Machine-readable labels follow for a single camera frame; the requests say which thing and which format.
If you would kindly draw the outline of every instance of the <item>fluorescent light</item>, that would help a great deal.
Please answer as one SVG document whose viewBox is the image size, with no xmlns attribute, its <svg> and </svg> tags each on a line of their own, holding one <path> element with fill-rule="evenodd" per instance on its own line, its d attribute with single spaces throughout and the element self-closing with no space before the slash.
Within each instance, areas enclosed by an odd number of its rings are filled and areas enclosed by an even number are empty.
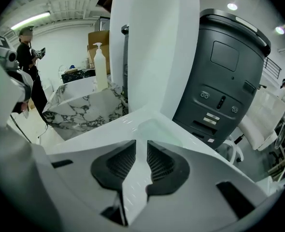
<svg viewBox="0 0 285 232">
<path fill-rule="evenodd" d="M 24 20 L 22 22 L 19 22 L 18 24 L 12 26 L 11 29 L 15 30 L 15 29 L 17 29 L 17 28 L 27 24 L 27 23 L 30 23 L 31 21 L 35 21 L 37 19 L 40 19 L 40 18 L 43 18 L 43 17 L 47 17 L 47 16 L 50 16 L 50 12 L 45 12 L 43 14 L 38 14 L 38 15 L 33 16 L 33 17 L 29 18 L 29 19 L 26 19 L 26 20 Z"/>
<path fill-rule="evenodd" d="M 284 34 L 284 29 L 282 27 L 276 27 L 276 32 L 279 34 Z"/>
<path fill-rule="evenodd" d="M 229 4 L 228 4 L 228 8 L 229 8 L 230 10 L 237 10 L 237 9 L 238 9 L 237 5 L 234 4 L 234 3 L 229 3 Z"/>
</svg>

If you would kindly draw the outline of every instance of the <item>white pillar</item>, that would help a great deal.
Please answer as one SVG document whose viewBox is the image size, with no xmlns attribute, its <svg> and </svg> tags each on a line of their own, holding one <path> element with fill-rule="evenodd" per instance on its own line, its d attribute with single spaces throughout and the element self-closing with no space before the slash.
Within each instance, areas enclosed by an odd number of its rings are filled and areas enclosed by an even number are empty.
<svg viewBox="0 0 285 232">
<path fill-rule="evenodd" d="M 133 0 L 129 20 L 128 102 L 172 119 L 196 50 L 200 0 Z"/>
<path fill-rule="evenodd" d="M 124 34 L 121 27 L 129 23 L 132 0 L 113 0 L 110 16 L 109 55 L 112 81 L 123 86 Z"/>
</svg>

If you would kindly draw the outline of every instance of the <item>marble counter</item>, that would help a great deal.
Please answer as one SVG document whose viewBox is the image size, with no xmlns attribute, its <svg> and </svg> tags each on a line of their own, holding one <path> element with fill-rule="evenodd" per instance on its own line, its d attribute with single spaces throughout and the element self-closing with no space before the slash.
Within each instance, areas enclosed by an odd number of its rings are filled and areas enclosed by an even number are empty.
<svg viewBox="0 0 285 232">
<path fill-rule="evenodd" d="M 122 116 L 121 88 L 108 80 L 97 91 L 95 76 L 61 85 L 51 96 L 43 115 L 68 140 Z"/>
<path fill-rule="evenodd" d="M 84 69 L 84 70 L 64 73 L 61 75 L 64 84 L 79 79 L 88 78 L 91 76 L 95 76 L 95 69 Z"/>
</svg>

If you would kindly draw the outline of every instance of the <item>pump dispenser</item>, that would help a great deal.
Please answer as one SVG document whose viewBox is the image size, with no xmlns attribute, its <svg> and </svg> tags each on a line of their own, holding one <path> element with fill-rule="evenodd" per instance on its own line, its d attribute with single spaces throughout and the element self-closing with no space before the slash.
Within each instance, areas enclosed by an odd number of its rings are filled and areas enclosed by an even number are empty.
<svg viewBox="0 0 285 232">
<path fill-rule="evenodd" d="M 106 71 L 106 58 L 104 57 L 100 46 L 102 43 L 94 43 L 98 48 L 94 57 L 95 76 L 98 83 L 98 91 L 108 88 L 107 71 Z"/>
</svg>

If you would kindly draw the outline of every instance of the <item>black clothing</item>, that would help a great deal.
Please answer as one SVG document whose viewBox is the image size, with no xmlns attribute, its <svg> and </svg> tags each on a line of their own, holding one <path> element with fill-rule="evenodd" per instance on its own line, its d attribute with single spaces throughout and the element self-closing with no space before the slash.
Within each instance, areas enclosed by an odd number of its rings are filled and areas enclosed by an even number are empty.
<svg viewBox="0 0 285 232">
<path fill-rule="evenodd" d="M 32 66 L 32 68 L 29 68 L 29 65 L 32 63 L 33 58 L 34 57 L 30 53 L 29 46 L 24 43 L 21 43 L 17 48 L 17 61 L 19 62 L 20 68 L 26 73 L 28 73 L 33 80 L 31 98 L 43 121 L 48 124 L 46 118 L 42 114 L 43 109 L 47 104 L 47 99 L 41 85 L 40 76 L 38 75 L 38 71 L 35 65 Z"/>
<path fill-rule="evenodd" d="M 34 102 L 34 105 L 35 105 L 38 113 L 42 117 L 43 121 L 46 124 L 48 124 L 46 118 L 42 114 L 42 112 L 44 110 L 44 107 L 47 104 L 47 98 L 45 96 L 44 90 L 43 90 L 42 85 L 41 85 L 40 76 L 38 76 L 36 78 L 36 80 L 33 82 L 33 89 L 32 89 L 31 98 L 32 98 L 32 100 Z"/>
<path fill-rule="evenodd" d="M 19 62 L 20 68 L 28 73 L 32 77 L 32 80 L 35 80 L 38 76 L 37 68 L 36 66 L 29 68 L 33 58 L 34 57 L 30 53 L 29 46 L 21 43 L 17 48 L 17 61 Z"/>
</svg>

